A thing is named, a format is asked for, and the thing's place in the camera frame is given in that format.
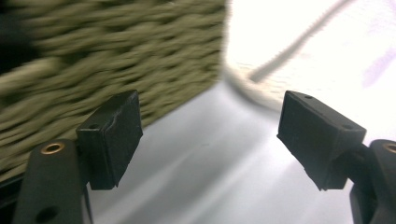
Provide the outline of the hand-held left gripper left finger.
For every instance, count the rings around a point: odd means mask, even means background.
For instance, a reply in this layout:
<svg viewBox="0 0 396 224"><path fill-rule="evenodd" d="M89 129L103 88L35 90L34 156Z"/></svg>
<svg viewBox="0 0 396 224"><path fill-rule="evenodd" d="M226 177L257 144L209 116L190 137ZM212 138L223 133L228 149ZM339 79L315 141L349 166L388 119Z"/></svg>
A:
<svg viewBox="0 0 396 224"><path fill-rule="evenodd" d="M110 97L78 126L77 135L79 148L87 154L91 188L116 187L143 136L138 92Z"/></svg>

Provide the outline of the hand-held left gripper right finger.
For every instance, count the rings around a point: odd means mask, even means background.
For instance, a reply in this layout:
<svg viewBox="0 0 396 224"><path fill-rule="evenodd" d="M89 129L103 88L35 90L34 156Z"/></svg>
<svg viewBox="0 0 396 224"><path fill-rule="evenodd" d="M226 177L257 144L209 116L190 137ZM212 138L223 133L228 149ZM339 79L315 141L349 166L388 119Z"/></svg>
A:
<svg viewBox="0 0 396 224"><path fill-rule="evenodd" d="M342 189L342 157L357 149L366 130L320 100L297 91L284 95L277 137L320 190Z"/></svg>

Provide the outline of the green woven basket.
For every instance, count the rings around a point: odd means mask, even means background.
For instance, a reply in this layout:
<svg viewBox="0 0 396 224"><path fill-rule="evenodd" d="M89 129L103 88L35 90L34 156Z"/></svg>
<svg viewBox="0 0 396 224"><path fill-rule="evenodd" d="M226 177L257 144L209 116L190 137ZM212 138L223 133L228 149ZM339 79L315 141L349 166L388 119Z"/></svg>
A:
<svg viewBox="0 0 396 224"><path fill-rule="evenodd" d="M75 129L116 93L143 125L219 77L226 0L5 0L37 57L0 75L0 182L33 147Z"/></svg>

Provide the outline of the white mesh laundry bag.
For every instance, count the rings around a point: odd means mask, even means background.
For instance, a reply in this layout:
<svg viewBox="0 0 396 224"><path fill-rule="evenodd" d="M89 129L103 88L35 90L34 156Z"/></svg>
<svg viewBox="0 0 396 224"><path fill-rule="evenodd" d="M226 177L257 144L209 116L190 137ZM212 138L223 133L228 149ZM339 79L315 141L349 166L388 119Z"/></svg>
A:
<svg viewBox="0 0 396 224"><path fill-rule="evenodd" d="M396 141L396 0L228 0L225 77L279 110L285 91L316 97Z"/></svg>

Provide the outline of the white table mat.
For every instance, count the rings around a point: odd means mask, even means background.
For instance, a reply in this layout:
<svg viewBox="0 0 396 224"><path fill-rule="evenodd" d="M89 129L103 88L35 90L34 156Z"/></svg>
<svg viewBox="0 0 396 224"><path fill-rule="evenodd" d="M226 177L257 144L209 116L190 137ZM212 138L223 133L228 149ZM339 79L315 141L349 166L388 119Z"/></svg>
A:
<svg viewBox="0 0 396 224"><path fill-rule="evenodd" d="M95 224L353 224L349 191L320 191L277 139L278 113L224 82L148 126Z"/></svg>

